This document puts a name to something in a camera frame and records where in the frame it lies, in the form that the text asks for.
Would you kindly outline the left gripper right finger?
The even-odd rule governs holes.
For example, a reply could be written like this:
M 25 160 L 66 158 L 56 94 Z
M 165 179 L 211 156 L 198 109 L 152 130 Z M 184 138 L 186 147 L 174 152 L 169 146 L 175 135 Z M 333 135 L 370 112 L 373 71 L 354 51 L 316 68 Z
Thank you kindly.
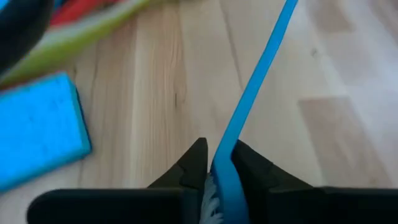
M 238 141 L 232 162 L 252 223 L 382 223 L 385 197 L 373 189 L 314 187 Z

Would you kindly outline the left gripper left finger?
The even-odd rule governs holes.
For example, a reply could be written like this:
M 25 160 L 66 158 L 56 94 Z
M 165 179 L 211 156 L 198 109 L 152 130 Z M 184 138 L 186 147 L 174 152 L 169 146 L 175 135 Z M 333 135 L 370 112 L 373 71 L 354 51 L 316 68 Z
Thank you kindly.
M 129 196 L 131 223 L 198 223 L 208 165 L 208 143 L 198 138 L 163 175 Z

